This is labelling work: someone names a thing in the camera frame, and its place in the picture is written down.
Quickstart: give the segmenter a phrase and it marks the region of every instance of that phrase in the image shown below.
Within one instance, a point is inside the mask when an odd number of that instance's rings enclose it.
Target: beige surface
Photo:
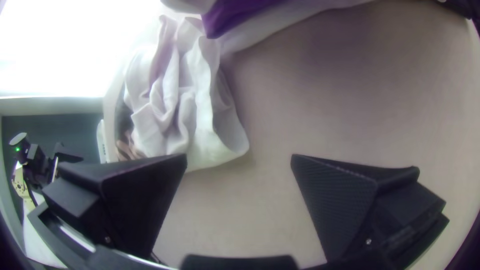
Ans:
[[[419,166],[450,224],[413,269],[443,269],[480,209],[479,53],[464,19],[414,0],[328,11],[238,53],[225,69],[251,151],[185,176],[154,251],[171,266],[188,253],[324,263],[290,170],[301,153]]]

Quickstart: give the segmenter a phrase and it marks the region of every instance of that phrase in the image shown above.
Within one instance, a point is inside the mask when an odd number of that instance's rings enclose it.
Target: dark gray panel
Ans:
[[[28,133],[31,143],[40,145],[46,155],[51,156],[56,142],[63,142],[66,147],[84,157],[84,162],[100,163],[97,146],[97,125],[103,118],[101,113],[60,114],[60,115],[26,115],[4,116],[1,122],[1,138],[6,178],[15,165],[14,150],[9,141],[20,132]],[[13,188],[13,204],[22,219],[22,201]]]

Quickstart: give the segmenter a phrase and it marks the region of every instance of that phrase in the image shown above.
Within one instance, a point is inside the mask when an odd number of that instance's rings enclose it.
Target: crumpled fabric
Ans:
[[[249,142],[219,70],[220,47],[201,20],[159,17],[158,42],[139,48],[125,73],[131,138],[146,157],[186,153],[187,171],[245,154]]]

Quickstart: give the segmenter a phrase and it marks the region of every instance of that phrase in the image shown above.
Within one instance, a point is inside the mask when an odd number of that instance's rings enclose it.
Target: white cloth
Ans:
[[[161,0],[161,2],[178,12],[205,14],[215,4],[216,0]]]
[[[132,139],[147,157],[186,153],[187,171],[218,166],[249,149],[220,48],[193,17],[159,18],[158,43],[140,48],[125,74]]]
[[[373,0],[295,0],[275,5],[218,38],[222,54],[241,51],[319,12],[343,9]]]

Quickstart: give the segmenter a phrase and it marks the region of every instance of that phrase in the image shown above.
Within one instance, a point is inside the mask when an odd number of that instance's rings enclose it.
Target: black triangular bracket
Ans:
[[[291,169],[327,260],[341,258],[379,194],[416,182],[417,167],[381,168],[294,154]]]

